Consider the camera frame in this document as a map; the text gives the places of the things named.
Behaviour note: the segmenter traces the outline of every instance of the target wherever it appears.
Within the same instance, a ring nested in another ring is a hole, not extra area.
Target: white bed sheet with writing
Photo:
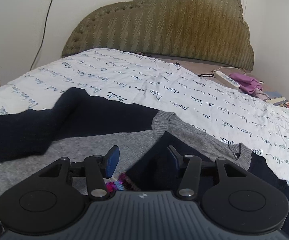
[[[70,87],[175,112],[225,143],[242,142],[289,184],[289,109],[199,78],[178,65],[114,49],[91,49],[0,87],[0,114],[50,109]]]

